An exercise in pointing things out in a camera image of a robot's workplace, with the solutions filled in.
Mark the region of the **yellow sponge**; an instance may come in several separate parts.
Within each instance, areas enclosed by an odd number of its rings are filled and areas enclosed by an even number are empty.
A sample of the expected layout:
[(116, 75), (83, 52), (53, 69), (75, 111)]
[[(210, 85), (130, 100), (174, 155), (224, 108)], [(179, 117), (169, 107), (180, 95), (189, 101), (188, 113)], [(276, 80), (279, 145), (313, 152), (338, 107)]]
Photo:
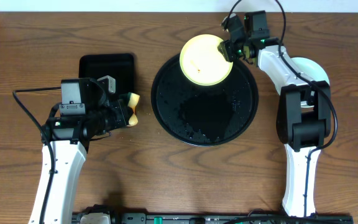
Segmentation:
[(132, 110), (132, 115), (129, 118), (127, 126), (135, 126), (139, 121), (135, 113), (136, 106), (138, 105), (140, 96), (135, 93), (128, 93), (128, 104), (127, 106)]

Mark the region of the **yellow plate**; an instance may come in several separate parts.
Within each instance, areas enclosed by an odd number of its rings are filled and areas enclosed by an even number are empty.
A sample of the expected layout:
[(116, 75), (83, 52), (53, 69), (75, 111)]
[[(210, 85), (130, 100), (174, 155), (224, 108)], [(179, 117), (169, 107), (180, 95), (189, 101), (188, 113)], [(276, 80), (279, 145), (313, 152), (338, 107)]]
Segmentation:
[(191, 38), (183, 46), (180, 68), (189, 81), (201, 86), (212, 86), (230, 74), (233, 63), (227, 62), (218, 50), (222, 41), (218, 36), (202, 34)]

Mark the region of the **light green plate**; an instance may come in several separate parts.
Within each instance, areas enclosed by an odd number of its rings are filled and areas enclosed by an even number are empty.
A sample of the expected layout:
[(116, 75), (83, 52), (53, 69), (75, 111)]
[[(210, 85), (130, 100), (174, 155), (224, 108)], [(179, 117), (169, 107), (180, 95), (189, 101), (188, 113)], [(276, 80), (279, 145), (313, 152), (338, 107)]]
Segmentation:
[[(328, 85), (330, 85), (329, 78), (325, 70), (317, 64), (316, 62), (304, 58), (304, 57), (293, 57), (291, 58), (293, 63), (300, 69), (301, 72), (306, 72), (306, 75), (309, 76), (314, 81), (326, 81)], [(287, 84), (295, 84), (300, 85), (301, 81), (297, 81), (297, 77), (295, 75), (290, 79), (291, 82)], [(313, 106), (307, 105), (306, 100), (301, 101), (301, 108), (312, 108)]]

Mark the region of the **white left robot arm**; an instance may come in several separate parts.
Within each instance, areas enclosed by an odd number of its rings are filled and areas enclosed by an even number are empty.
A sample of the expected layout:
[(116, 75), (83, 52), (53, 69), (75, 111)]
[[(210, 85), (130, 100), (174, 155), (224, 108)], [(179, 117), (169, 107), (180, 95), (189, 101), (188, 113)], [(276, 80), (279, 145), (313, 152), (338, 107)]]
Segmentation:
[(139, 96), (118, 90), (108, 75), (62, 80), (61, 102), (42, 125), (42, 171), (30, 223), (70, 223), (90, 142), (136, 123)]

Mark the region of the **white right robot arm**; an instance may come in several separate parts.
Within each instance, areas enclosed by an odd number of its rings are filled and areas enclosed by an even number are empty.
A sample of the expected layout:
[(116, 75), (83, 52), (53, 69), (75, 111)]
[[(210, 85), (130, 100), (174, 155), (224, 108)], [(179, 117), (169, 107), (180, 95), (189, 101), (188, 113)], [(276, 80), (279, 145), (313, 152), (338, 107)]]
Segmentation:
[(230, 36), (218, 46), (224, 59), (254, 64), (280, 96), (276, 130), (287, 155), (282, 208), (290, 217), (312, 217), (317, 160), (333, 121), (328, 76), (314, 61), (287, 54), (281, 40), (270, 36), (265, 11), (248, 12), (243, 19), (230, 13), (221, 26)]

